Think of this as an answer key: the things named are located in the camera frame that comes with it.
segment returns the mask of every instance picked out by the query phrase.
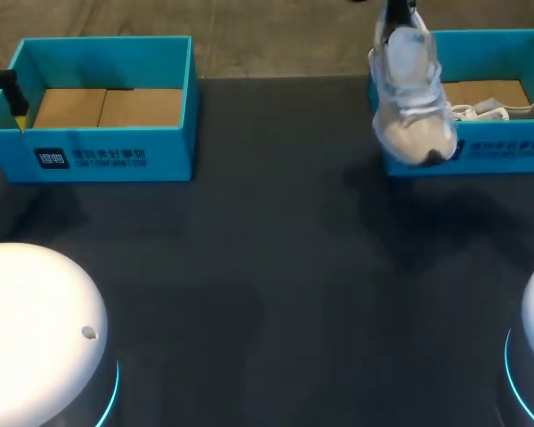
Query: white sneaker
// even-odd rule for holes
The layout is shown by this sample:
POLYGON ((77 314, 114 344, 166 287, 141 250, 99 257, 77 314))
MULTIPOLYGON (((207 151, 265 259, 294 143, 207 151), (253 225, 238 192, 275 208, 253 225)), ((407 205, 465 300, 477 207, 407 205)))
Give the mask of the white sneaker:
POLYGON ((534 120, 534 103, 528 107, 509 107, 494 98, 476 105, 456 105, 450 108, 456 121, 534 120))
POLYGON ((384 40, 384 17, 385 12, 368 55, 380 100, 374 132, 398 161, 438 165, 457 149, 457 133, 446 108, 433 37, 414 11, 413 27, 398 27, 384 40))

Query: cardboard box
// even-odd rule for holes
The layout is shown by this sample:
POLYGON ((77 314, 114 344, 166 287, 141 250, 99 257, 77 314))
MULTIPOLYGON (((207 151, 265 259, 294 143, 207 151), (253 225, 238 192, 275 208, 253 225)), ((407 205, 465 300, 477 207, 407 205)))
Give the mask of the cardboard box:
POLYGON ((199 106, 191 37, 24 39, 11 68, 30 110, 28 129, 21 133, 0 91, 0 167, 9 182, 191 179, 199 106), (133 125, 90 126, 95 116, 101 118, 103 91, 154 100, 156 89, 173 90, 174 97, 158 98, 168 107, 151 116, 154 122, 148 111, 126 102, 121 118, 111 123, 124 124, 122 117, 128 117, 133 125), (75 90, 86 90, 86 96, 75 90), (69 105, 55 111, 64 102, 69 105))
POLYGON ((444 83, 443 88, 452 105, 474 105, 494 98, 511 107, 530 105, 518 80, 480 80, 444 83))
POLYGON ((182 89, 107 91, 99 127, 177 126, 182 118, 182 89))
POLYGON ((47 89, 33 129, 97 127, 105 89, 47 89))
MULTIPOLYGON (((434 31, 441 81, 455 104, 497 98, 510 106, 534 102, 534 29, 434 31)), ((379 99, 370 82, 373 111, 379 99)), ((534 173, 534 120, 456 122, 457 151, 434 167, 410 167, 384 152, 391 176, 534 173)))

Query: black table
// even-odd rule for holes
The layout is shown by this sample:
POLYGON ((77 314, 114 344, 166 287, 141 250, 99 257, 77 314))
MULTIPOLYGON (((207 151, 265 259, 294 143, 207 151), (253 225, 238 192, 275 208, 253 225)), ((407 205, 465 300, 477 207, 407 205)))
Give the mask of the black table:
POLYGON ((7 237, 100 287, 123 426, 491 425, 534 175, 386 180, 364 77, 202 85, 194 182, 42 187, 7 237))

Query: blue led light ring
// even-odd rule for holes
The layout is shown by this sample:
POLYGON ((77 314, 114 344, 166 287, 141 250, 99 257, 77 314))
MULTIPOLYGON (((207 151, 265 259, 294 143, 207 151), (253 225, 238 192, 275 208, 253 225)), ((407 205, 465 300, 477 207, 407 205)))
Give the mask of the blue led light ring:
POLYGON ((105 420, 110 414, 111 409, 113 408, 113 405, 115 404, 115 400, 117 399, 117 390, 118 390, 118 381, 120 377, 120 368, 117 362, 117 379, 115 380, 115 389, 113 390, 113 395, 110 397, 109 404, 107 405, 107 409, 105 409, 105 412, 103 413, 101 419, 97 424, 95 424, 95 427, 102 427, 103 423, 105 423, 105 420))
POLYGON ((510 375, 510 369, 508 368, 508 339, 510 338, 511 330, 508 330, 508 334, 506 335, 506 342, 505 342, 505 370, 506 370, 506 376, 508 378, 508 382, 510 383, 510 387, 513 389, 514 396, 516 396, 516 399, 520 402, 521 406, 524 408, 524 411, 526 411, 526 414, 530 416, 532 421, 534 422, 534 414, 532 414, 532 411, 528 409, 528 406, 524 403, 522 398, 520 397, 520 394, 518 394, 518 391, 516 390, 516 387, 514 387, 513 383, 513 377, 510 375))

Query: open box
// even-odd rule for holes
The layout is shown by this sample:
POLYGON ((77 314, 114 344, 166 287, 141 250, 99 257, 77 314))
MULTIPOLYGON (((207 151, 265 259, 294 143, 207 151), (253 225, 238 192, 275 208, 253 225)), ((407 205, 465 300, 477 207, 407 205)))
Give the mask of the open box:
MULTIPOLYGON (((433 34, 443 67, 443 83, 519 81, 528 101, 534 102, 534 29, 433 34)), ((368 97, 375 112, 378 98, 371 81, 368 97)), ((534 120, 456 122, 456 128, 457 151, 450 161, 434 167, 410 167, 384 152, 387 173, 391 176, 534 173, 534 120)))
POLYGON ((11 68, 18 74, 30 110, 28 129, 21 133, 0 91, 0 166, 9 182, 191 178, 199 104, 191 37, 25 39, 11 68), (101 100, 102 112, 108 106, 127 106, 128 112, 113 111, 103 123, 99 117, 101 127, 59 127, 50 125, 51 117, 49 125, 34 127, 38 111, 45 109, 42 103, 53 100, 55 107, 55 102, 65 99, 69 110, 77 109, 84 97, 63 95, 65 90, 77 89, 108 90, 93 96, 101 100), (48 90, 57 96, 45 96, 48 90), (126 118, 131 109, 144 112, 144 119, 129 125, 126 118), (159 119, 151 125, 147 117, 159 119), (168 121, 168 117, 177 118, 168 121))

